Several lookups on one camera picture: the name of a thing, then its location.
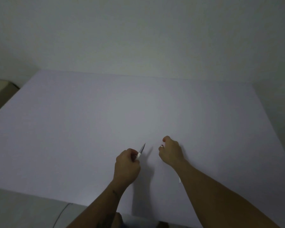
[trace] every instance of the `person's right arm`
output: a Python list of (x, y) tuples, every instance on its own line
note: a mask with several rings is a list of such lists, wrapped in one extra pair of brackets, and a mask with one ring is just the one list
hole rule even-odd
[(278, 228), (246, 199), (191, 166), (178, 142), (169, 136), (163, 142), (166, 145), (158, 148), (159, 156), (177, 172), (204, 228)]

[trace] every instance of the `cable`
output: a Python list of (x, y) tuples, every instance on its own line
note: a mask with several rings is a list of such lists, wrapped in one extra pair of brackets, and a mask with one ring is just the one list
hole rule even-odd
[(55, 223), (54, 223), (54, 225), (53, 225), (53, 228), (55, 227), (55, 225), (56, 225), (58, 219), (60, 218), (60, 215), (62, 214), (62, 212), (66, 209), (66, 207), (67, 207), (69, 204), (72, 204), (72, 203), (68, 203), (68, 204), (64, 207), (64, 209), (60, 212), (58, 218), (56, 219), (56, 221), (55, 221)]

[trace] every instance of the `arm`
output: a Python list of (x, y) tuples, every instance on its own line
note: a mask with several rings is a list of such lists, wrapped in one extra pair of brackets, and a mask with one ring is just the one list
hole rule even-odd
[(111, 227), (122, 194), (140, 172), (139, 161), (131, 158), (137, 154), (127, 149), (116, 158), (112, 182), (67, 228)]
[(204, 228), (266, 227), (278, 228), (246, 199), (195, 169), (185, 160), (178, 142), (169, 136), (159, 147), (160, 158), (181, 178), (190, 202)]

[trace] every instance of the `white tabletop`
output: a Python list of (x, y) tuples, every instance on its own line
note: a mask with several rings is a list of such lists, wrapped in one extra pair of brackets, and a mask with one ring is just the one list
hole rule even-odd
[(40, 71), (0, 110), (0, 188), (89, 205), (146, 143), (118, 211), (201, 227), (158, 157), (165, 135), (285, 227), (285, 153), (250, 84)]

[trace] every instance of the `person's right hand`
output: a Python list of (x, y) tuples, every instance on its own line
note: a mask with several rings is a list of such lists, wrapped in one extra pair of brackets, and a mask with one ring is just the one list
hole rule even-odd
[(166, 143), (165, 147), (160, 146), (160, 158), (174, 168), (177, 164), (185, 160), (181, 147), (177, 141), (172, 140), (169, 136), (163, 138), (163, 142)]

